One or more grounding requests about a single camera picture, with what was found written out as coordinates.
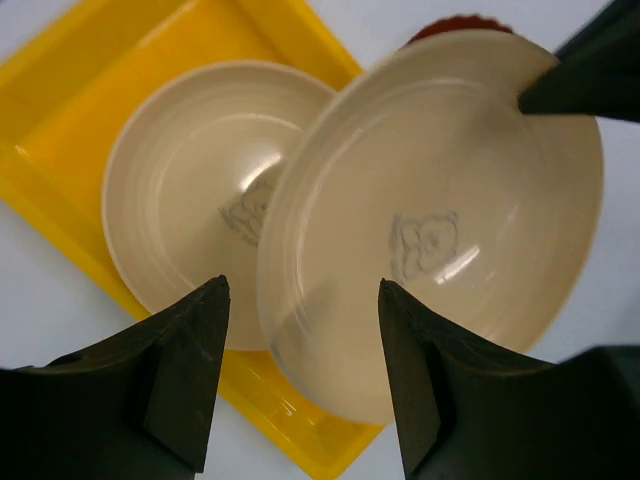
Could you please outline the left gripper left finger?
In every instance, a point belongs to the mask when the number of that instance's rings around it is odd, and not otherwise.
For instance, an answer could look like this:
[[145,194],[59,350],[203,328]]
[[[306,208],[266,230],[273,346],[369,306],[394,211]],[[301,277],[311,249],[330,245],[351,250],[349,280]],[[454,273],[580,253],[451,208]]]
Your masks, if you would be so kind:
[[5,479],[192,479],[204,470],[230,312],[224,276],[43,367],[1,373]]

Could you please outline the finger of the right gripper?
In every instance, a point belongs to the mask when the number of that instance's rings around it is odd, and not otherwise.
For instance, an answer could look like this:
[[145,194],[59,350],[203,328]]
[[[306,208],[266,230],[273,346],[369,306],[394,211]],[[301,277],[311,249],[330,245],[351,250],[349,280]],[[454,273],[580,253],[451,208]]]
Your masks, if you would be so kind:
[[557,51],[559,63],[518,98],[525,115],[639,121],[639,3],[610,2]]

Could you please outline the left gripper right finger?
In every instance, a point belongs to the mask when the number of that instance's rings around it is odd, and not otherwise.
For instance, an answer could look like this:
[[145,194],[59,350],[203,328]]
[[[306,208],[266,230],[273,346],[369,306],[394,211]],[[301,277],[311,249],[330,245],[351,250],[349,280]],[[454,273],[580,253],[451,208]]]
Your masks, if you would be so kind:
[[635,479],[639,350],[558,364],[496,345],[382,281],[379,325],[409,479]]

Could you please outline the red plate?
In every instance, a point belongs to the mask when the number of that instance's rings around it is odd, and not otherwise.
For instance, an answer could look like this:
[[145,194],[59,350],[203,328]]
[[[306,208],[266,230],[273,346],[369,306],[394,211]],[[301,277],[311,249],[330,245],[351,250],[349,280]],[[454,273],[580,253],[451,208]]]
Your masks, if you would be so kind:
[[495,18],[481,15],[455,15],[439,19],[423,27],[407,41],[406,46],[430,36],[460,30],[494,30],[509,34],[514,33],[510,26]]

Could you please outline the tan plate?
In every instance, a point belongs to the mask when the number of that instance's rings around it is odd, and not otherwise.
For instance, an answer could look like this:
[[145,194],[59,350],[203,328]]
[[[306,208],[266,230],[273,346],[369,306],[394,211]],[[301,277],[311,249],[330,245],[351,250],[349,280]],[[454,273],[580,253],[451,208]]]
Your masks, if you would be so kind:
[[265,348],[256,305],[264,218],[290,153],[334,94],[298,69],[237,60],[174,79],[129,118],[105,168],[101,217],[114,266],[147,312],[223,275],[227,347]]
[[589,256],[604,184],[593,117],[519,111],[520,93],[556,64],[512,33],[433,35],[361,74],[306,130],[257,260],[267,346],[306,399],[349,421],[392,421],[384,279],[520,353],[554,322]]

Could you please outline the tan plate front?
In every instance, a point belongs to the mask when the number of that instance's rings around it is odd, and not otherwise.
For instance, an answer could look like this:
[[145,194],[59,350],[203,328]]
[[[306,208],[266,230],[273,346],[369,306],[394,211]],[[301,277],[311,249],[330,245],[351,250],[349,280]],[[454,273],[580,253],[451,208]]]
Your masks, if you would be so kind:
[[129,118],[105,168],[101,217],[114,266],[147,312],[223,275],[227,347],[265,348],[256,305],[264,218],[290,153],[334,94],[298,69],[237,60],[174,79]]

